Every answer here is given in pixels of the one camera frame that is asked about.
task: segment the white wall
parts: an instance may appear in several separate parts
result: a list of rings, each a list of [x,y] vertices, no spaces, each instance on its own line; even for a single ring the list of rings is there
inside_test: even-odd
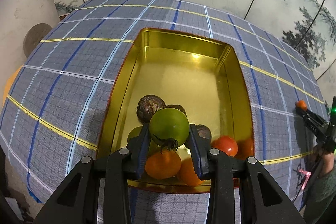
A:
[[[31,27],[59,22],[54,0],[0,0],[0,95],[7,79],[26,61],[23,41]]]

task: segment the screw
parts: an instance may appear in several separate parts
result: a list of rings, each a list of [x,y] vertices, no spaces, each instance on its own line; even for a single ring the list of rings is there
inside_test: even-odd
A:
[[[219,150],[217,148],[211,148],[210,149],[210,154],[211,155],[218,155],[219,154]]]
[[[249,157],[249,158],[247,159],[247,161],[248,161],[249,163],[251,163],[251,164],[256,164],[256,163],[257,163],[257,159],[254,158],[254,157]]]
[[[89,156],[82,157],[81,162],[84,164],[88,164],[91,161],[91,158]]]
[[[129,150],[124,147],[124,148],[119,150],[119,153],[122,154],[122,155],[127,155],[129,153]]]

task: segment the tomato stem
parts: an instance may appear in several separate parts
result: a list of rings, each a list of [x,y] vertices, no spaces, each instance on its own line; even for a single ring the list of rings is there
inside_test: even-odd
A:
[[[162,154],[163,148],[167,147],[167,150],[175,150],[177,151],[177,148],[179,146],[179,142],[174,138],[168,138],[168,139],[160,139],[158,136],[153,135],[155,138],[157,138],[162,144],[160,145],[160,153]]]

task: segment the plaid tablecloth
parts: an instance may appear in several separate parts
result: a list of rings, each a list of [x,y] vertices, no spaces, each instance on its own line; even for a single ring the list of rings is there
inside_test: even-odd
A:
[[[307,63],[249,22],[181,0],[89,0],[34,50],[0,116],[0,145],[31,193],[45,202],[81,157],[95,156],[115,78],[144,27],[181,30],[234,47],[251,102],[255,156],[293,199],[300,180],[297,170],[305,168],[305,155],[313,146],[294,102],[305,100],[310,110],[327,119]],[[135,223],[204,223],[206,218],[208,194],[131,189],[130,196]]]

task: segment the sleeve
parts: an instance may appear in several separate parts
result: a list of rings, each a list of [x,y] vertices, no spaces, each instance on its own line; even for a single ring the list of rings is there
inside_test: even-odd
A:
[[[322,201],[336,193],[336,166],[322,178],[318,178],[312,186],[311,198],[316,202]]]

